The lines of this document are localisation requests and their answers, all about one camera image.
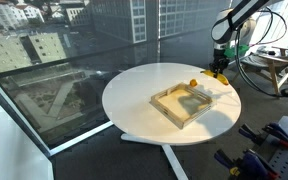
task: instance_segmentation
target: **gray floor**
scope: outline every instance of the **gray floor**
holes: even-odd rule
[[[227,71],[230,78],[233,73]],[[255,77],[260,87],[272,91],[268,81]],[[288,116],[288,98],[276,99],[254,91],[239,77],[232,86],[239,92],[242,112],[238,122],[224,135],[192,146],[172,147],[189,179],[227,179],[228,171],[213,155],[219,148],[231,158],[242,157],[242,151],[253,143],[238,134],[247,123],[260,129],[268,122]],[[115,126],[55,156],[56,180],[172,180],[172,168],[158,146],[125,142]]]

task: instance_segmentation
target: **white wall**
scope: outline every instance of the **white wall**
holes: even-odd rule
[[[0,180],[52,180],[52,164],[0,106]]]

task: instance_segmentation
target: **city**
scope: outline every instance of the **city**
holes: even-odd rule
[[[191,39],[210,38],[215,3],[0,0],[0,85],[55,147],[107,121],[101,97],[118,73],[181,54],[183,62],[207,65],[195,62],[194,53],[207,59],[212,44],[200,47]]]

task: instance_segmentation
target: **table top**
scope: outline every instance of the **table top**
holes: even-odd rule
[[[191,145],[229,130],[241,112],[241,102],[231,85],[200,73],[204,69],[176,63],[154,63],[131,68],[114,77],[103,92],[109,119],[127,134],[154,143]],[[151,96],[191,79],[195,88],[216,99],[216,105],[195,121],[179,129],[154,106]]]

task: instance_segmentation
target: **wooden box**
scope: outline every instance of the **wooden box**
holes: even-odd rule
[[[215,99],[180,83],[151,97],[151,104],[183,129],[216,104]]]

